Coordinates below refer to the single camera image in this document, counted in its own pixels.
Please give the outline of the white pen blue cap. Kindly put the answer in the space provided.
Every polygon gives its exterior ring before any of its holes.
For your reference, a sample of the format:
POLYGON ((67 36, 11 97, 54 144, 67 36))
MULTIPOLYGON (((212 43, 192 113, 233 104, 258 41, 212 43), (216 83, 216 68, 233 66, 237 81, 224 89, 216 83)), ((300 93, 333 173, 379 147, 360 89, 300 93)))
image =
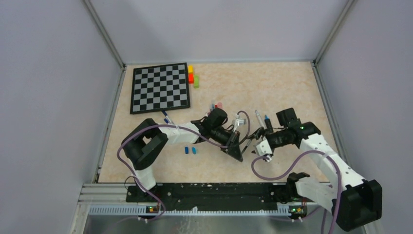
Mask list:
POLYGON ((262 128, 265 128, 265 124, 264 124, 264 122, 263 122, 263 119, 262 119, 262 117, 261 117, 261 114, 260 114, 257 110, 255 110, 255 115, 256 115, 256 118, 257 118, 257 120, 258 120, 259 125, 260 125, 262 128))

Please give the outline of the black blue highlighter marker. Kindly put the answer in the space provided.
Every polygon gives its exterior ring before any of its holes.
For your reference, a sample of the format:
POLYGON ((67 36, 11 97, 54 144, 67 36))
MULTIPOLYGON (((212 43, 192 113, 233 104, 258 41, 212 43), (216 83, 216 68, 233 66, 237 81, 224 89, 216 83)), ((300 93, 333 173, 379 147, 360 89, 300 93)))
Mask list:
POLYGON ((266 125, 267 129, 270 129, 270 130, 273 129, 271 120, 267 115, 264 116, 264 122, 265 122, 265 125, 266 125))

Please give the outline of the green transparent pen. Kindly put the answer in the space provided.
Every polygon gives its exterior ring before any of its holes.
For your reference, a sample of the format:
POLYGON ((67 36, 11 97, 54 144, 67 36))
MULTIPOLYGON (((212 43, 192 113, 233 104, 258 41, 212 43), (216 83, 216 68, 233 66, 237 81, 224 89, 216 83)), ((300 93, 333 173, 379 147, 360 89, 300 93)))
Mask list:
POLYGON ((248 149, 249 145, 251 144, 252 139, 249 139, 247 144, 244 146, 243 150, 242 150, 242 154, 248 149))

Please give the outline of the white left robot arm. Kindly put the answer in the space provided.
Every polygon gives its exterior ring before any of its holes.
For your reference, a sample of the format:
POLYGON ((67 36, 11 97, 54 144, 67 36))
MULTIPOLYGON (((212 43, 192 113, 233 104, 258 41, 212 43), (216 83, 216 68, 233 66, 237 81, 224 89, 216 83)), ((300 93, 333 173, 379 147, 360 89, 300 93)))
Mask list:
POLYGON ((220 148, 222 152, 243 161, 240 138, 237 130, 240 126, 250 126, 249 117, 235 115, 228 127, 227 113, 221 109, 213 109, 201 119, 184 124, 158 124, 152 118, 144 120, 121 143, 120 151, 124 151, 129 160, 128 168, 138 185, 137 194, 144 201, 151 201, 156 196, 156 181, 152 165, 166 145, 208 142, 220 148))

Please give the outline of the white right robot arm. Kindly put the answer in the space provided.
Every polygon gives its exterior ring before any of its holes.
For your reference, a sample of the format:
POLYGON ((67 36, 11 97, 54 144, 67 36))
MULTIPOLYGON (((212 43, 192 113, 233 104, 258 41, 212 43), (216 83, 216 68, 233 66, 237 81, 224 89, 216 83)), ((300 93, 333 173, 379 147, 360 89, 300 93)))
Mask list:
POLYGON ((251 136, 256 139, 254 153, 258 156, 251 163, 255 176, 266 181, 287 177, 286 196, 292 201, 307 198, 332 214, 329 233, 336 225, 349 232, 377 221, 382 217, 382 186, 376 180, 367 180, 354 171, 342 157, 331 148, 319 128, 312 122, 302 123, 295 110, 288 108, 277 112, 280 126, 274 131, 269 118, 262 118, 256 112, 260 128, 251 136), (295 145, 301 154, 283 174, 265 177, 255 169, 255 163, 262 159, 270 162, 274 150, 286 145, 295 145), (328 178, 330 185, 324 185, 307 173, 294 173, 298 161, 308 156, 328 178))

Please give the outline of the dark blue pen near board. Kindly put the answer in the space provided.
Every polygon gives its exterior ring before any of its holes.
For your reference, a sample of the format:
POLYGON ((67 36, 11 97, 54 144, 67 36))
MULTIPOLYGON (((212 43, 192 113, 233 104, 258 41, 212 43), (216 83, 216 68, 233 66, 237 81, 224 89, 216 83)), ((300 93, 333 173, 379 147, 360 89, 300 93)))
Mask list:
POLYGON ((170 120, 170 118, 169 118, 169 116, 168 116, 168 114, 166 113, 166 111, 162 111, 162 114, 164 115, 164 122, 165 123, 167 123, 167 124, 170 124, 170 123, 172 123, 172 121, 170 120))

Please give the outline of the green toy block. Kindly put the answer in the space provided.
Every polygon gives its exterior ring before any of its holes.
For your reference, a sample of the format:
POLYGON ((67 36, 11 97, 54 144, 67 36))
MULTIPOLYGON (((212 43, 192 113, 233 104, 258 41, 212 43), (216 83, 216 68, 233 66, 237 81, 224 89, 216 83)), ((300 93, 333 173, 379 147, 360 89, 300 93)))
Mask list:
POLYGON ((193 77, 193 87, 195 89, 199 88, 199 76, 198 75, 194 75, 193 77))

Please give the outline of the orange toy block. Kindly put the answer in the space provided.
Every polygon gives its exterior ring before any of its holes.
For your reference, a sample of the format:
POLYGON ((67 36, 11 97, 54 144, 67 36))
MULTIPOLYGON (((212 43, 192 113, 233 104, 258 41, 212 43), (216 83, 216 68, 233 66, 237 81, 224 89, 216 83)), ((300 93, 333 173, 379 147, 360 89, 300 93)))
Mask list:
POLYGON ((188 82, 189 82, 189 84, 193 84, 193 83, 194 83, 194 75, 193 75, 193 73, 189 73, 189 74, 188 74, 188 82))

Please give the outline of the black and grey chessboard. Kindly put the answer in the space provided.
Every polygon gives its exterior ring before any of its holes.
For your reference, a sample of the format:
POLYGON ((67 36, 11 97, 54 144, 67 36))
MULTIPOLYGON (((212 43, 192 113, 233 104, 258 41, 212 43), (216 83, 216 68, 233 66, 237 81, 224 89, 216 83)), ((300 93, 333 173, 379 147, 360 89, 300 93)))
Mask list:
POLYGON ((132 72, 130 114, 191 107, 186 62, 135 68, 132 72))

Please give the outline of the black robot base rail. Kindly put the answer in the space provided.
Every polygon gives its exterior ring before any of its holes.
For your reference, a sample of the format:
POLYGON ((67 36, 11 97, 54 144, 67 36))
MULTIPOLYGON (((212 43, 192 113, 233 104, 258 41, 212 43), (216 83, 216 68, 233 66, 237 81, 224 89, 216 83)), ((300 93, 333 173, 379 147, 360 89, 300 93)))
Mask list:
POLYGON ((129 203, 162 201, 167 211, 274 211, 282 204, 303 205, 307 198, 293 197, 284 183, 158 183, 150 194, 129 186, 129 203))

